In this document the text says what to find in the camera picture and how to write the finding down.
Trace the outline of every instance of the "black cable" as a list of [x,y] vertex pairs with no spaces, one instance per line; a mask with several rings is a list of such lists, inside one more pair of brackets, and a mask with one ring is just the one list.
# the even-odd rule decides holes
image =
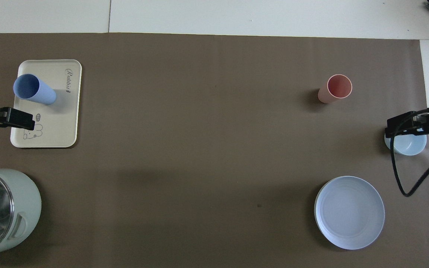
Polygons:
[[405,119],[403,119],[400,124],[397,125],[397,127],[395,128],[395,131],[393,132],[393,136],[390,139],[390,156],[392,159],[392,166],[393,166],[393,173],[395,174],[395,179],[397,180],[397,184],[398,184],[398,188],[400,188],[400,192],[402,193],[402,195],[406,196],[406,197],[410,197],[412,196],[413,193],[415,193],[415,191],[418,189],[418,187],[423,183],[423,181],[426,179],[426,177],[429,175],[429,167],[427,168],[427,170],[423,173],[423,175],[418,179],[418,181],[415,183],[415,185],[413,186],[413,188],[410,190],[410,192],[405,193],[405,191],[403,190],[403,187],[401,185],[400,182],[400,178],[398,177],[398,171],[397,171],[397,165],[395,163],[395,151],[393,148],[393,142],[395,140],[395,136],[398,134],[398,131],[400,130],[400,127],[405,124],[408,120],[410,120],[412,117],[415,117],[419,114],[424,114],[426,112],[429,112],[429,108],[426,108],[424,110],[420,110],[418,112],[414,112],[413,114],[410,114],[408,116],[405,117]]

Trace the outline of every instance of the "cartoon drawing on tray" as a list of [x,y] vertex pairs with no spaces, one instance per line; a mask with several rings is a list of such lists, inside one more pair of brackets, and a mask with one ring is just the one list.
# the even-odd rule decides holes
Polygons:
[[42,136],[42,125],[41,124],[35,124],[34,130],[24,130],[24,136],[23,139],[32,139],[35,137]]

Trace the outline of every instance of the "white electric pot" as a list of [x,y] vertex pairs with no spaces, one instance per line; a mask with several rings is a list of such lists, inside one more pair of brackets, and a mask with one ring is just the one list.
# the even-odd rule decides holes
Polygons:
[[36,227],[41,195],[24,173],[0,169],[0,252],[17,246]]

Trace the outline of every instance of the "brown tablecloth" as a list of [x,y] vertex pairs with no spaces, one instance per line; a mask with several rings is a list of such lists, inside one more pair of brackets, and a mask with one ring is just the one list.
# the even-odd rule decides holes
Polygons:
[[[34,232],[0,267],[429,267],[429,178],[410,198],[386,120],[426,107],[419,41],[172,34],[0,34],[0,107],[25,60],[82,63],[78,141],[19,149],[0,168],[42,195]],[[353,92],[324,105],[318,88]],[[429,146],[398,157],[406,188]],[[370,182],[385,226],[346,251],[316,226],[320,187]]]

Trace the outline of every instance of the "rectangular tray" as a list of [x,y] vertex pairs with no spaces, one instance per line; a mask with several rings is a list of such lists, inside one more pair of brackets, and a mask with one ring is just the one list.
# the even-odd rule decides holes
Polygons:
[[19,148],[67,148],[77,140],[82,66],[77,60],[28,60],[18,76],[31,73],[57,94],[52,105],[14,98],[14,108],[33,115],[34,130],[12,128],[11,143]]

